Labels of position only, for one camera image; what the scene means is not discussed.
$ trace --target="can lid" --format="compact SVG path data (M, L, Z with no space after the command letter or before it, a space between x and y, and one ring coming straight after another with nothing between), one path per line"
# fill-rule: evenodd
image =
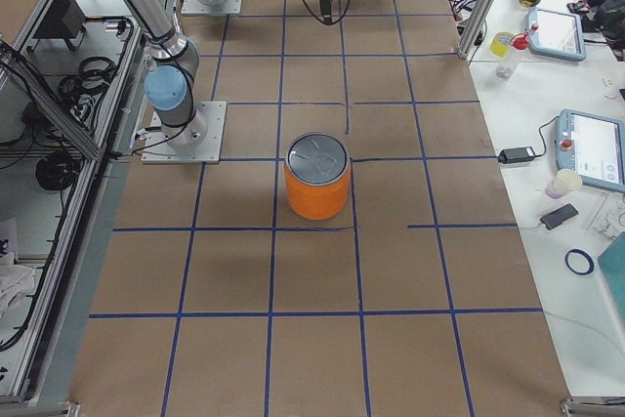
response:
M306 134L289 148L287 164L302 182L320 186L336 181L345 172L348 155L343 145L325 134Z

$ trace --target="orange container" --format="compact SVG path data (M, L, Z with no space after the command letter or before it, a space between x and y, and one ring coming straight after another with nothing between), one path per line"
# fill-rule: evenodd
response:
M284 161L289 205L306 219L334 217L348 200L351 172L348 153L335 138L325 134L298 137Z

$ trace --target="white mounting plate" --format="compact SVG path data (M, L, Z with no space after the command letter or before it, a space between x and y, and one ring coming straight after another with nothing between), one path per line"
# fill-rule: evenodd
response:
M222 152L222 138L226 123L226 102L197 102L197 112L204 115L208 123L207 135L202 142L189 153L180 153L167 142L149 148L143 152L141 160L145 164L180 164L180 163L219 163ZM152 115L150 126L160 126L160 119L156 112ZM146 146L157 144L165 140L162 132L153 132L147 135Z
M204 5L198 0L185 0L181 15L189 17L240 14L243 0L228 0L221 5Z

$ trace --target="white cup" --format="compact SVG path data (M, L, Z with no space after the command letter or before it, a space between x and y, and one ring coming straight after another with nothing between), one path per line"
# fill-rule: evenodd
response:
M563 195L568 194L572 190L578 190L582 187L582 177L573 170L562 169L553 180L545 188L545 192L552 199L560 199Z

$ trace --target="blue cap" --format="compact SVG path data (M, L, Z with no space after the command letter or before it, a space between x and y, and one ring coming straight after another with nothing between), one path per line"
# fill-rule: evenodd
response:
M187 96L187 81L177 68L161 65L147 75L144 92L156 109L171 111Z

